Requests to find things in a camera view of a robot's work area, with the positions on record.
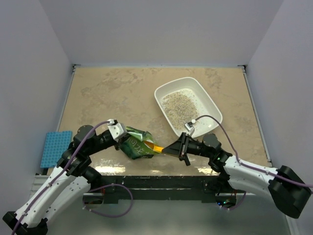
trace yellow strip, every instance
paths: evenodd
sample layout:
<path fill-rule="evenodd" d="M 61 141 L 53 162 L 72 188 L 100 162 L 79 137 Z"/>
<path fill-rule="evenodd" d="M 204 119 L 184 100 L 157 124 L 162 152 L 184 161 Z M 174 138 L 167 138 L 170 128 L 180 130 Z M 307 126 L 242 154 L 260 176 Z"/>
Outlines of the yellow strip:
<path fill-rule="evenodd" d="M 149 148 L 151 148 L 153 151 L 157 152 L 157 153 L 161 153 L 162 150 L 164 149 L 161 146 L 155 145 L 154 143 L 148 142 L 148 141 L 144 141 L 144 143 L 146 145 L 148 145 Z"/>

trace white wall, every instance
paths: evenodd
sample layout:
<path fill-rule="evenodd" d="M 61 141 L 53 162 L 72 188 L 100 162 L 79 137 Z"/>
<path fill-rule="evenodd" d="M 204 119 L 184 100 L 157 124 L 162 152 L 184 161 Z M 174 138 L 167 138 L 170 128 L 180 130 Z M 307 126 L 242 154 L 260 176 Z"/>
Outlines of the white wall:
<path fill-rule="evenodd" d="M 40 0 L 84 65 L 247 64 L 282 0 Z"/>
<path fill-rule="evenodd" d="M 276 167 L 313 183 L 313 1 L 284 0 L 248 64 L 248 81 Z M 298 219 L 313 230 L 313 199 Z"/>
<path fill-rule="evenodd" d="M 29 197 L 55 131 L 70 62 L 38 0 L 0 1 L 0 216 Z M 0 222 L 0 234 L 10 234 Z"/>

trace plastic bag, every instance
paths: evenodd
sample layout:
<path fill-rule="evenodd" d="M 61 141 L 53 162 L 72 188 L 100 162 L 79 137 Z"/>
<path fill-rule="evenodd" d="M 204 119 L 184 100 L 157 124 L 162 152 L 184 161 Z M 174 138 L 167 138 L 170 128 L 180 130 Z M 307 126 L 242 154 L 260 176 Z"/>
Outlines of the plastic bag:
<path fill-rule="evenodd" d="M 152 158 L 153 151 L 144 141 L 157 144 L 148 131 L 141 131 L 130 126 L 126 127 L 127 135 L 123 137 L 118 147 L 131 159 Z"/>

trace black base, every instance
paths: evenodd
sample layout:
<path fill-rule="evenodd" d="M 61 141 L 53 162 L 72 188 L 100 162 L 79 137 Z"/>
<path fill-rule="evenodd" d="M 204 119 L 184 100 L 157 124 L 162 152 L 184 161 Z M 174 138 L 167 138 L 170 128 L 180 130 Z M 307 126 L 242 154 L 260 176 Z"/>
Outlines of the black base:
<path fill-rule="evenodd" d="M 13 230 L 17 219 L 14 211 L 7 212 L 2 218 L 4 222 Z M 48 232 L 47 219 L 42 219 L 39 225 L 35 228 L 28 228 L 27 224 L 20 224 L 16 230 L 17 235 L 46 235 Z"/>
<path fill-rule="evenodd" d="M 135 200 L 190 200 L 216 203 L 216 193 L 232 193 L 233 188 L 217 176 L 102 176 L 101 185 L 121 184 L 132 192 Z M 120 187 L 105 189 L 106 204 L 130 198 Z M 85 201 L 102 202 L 102 195 L 85 196 Z"/>

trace blue pad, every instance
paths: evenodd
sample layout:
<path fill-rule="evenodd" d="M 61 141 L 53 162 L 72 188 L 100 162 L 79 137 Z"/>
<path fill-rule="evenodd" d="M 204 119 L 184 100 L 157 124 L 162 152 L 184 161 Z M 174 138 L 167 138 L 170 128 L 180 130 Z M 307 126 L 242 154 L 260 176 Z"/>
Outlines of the blue pad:
<path fill-rule="evenodd" d="M 48 132 L 45 139 L 45 148 L 40 167 L 55 167 L 63 152 L 67 150 L 71 139 L 71 131 Z"/>

